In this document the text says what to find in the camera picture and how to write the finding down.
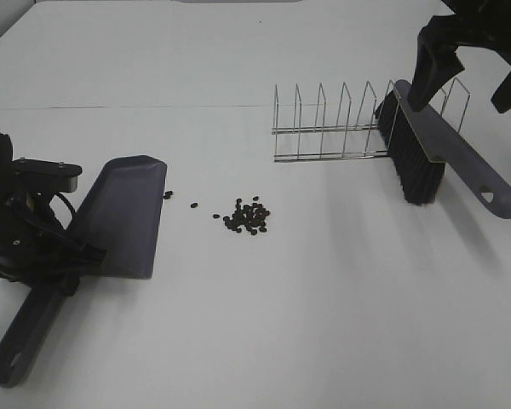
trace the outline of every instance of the white table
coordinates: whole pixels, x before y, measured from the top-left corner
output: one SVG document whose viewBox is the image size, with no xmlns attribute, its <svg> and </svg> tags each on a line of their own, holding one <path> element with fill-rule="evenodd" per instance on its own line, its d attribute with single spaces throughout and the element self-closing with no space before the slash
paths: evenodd
<svg viewBox="0 0 511 409">
<path fill-rule="evenodd" d="M 0 40 L 0 130 L 15 156 L 82 165 L 75 205 L 130 154 L 166 161 L 175 191 L 152 280 L 84 279 L 0 408 L 511 408 L 511 221 L 452 172 L 415 208 L 387 159 L 272 162 L 274 83 L 408 76 L 414 47 L 392 37 L 414 43 L 434 5 L 407 18 L 390 2 L 340 3 L 40 3 Z M 393 30 L 352 32 L 367 16 Z M 367 64 L 350 52 L 364 38 Z M 462 59 L 474 92 L 463 133 L 511 183 L 511 112 L 488 101 L 506 67 Z M 267 234 L 211 218 L 255 194 L 273 212 Z M 0 280 L 0 338 L 25 294 Z"/>
</svg>

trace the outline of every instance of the hand brush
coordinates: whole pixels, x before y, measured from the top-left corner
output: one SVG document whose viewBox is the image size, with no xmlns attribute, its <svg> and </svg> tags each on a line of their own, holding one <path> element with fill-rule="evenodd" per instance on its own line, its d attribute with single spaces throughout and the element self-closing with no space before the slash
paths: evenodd
<svg viewBox="0 0 511 409">
<path fill-rule="evenodd" d="M 413 112 L 410 88 L 397 81 L 375 112 L 407 202 L 432 203 L 447 163 L 486 209 L 510 219 L 511 187 L 431 106 Z"/>
</svg>

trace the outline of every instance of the brush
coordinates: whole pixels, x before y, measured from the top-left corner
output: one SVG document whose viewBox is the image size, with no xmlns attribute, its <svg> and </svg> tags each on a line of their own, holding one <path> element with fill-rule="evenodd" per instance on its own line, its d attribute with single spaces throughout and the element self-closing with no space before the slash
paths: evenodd
<svg viewBox="0 0 511 409">
<path fill-rule="evenodd" d="M 433 203 L 447 163 L 486 209 L 510 219 L 511 187 L 431 106 L 413 112 L 410 89 L 407 81 L 397 81 L 375 112 L 405 200 Z"/>
</svg>

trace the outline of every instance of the wire rack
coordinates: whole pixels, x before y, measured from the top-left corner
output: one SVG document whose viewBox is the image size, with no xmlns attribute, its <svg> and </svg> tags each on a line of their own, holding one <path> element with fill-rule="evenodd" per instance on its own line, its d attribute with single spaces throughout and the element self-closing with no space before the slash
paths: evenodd
<svg viewBox="0 0 511 409">
<path fill-rule="evenodd" d="M 394 87 L 395 82 L 388 81 L 386 92 L 379 99 L 371 82 L 367 81 L 359 106 L 356 107 L 350 89 L 346 83 L 342 83 L 338 104 L 333 107 L 328 102 L 322 83 L 318 86 L 316 103 L 308 104 L 303 104 L 300 87 L 296 84 L 293 105 L 280 104 L 278 85 L 275 85 L 272 127 L 275 136 L 274 161 L 386 158 L 388 146 L 380 137 L 376 120 L 377 111 L 382 107 L 377 108 L 377 104 Z M 456 125 L 460 132 L 471 94 L 459 78 L 453 78 L 445 88 L 433 98 L 432 106 L 449 123 L 455 123 L 453 126 Z M 290 118 L 293 118 L 293 122 L 288 123 Z"/>
</svg>

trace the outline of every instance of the black bristles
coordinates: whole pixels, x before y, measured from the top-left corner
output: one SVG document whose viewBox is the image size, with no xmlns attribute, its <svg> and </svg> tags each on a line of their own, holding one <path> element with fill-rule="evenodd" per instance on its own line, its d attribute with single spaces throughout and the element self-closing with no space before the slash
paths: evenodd
<svg viewBox="0 0 511 409">
<path fill-rule="evenodd" d="M 398 108 L 393 91 L 376 109 L 376 116 L 382 139 L 385 144 L 389 142 L 388 155 L 398 173 L 405 200 L 414 205 L 432 203 L 443 179 L 445 164 L 428 160 L 401 107 Z"/>
</svg>

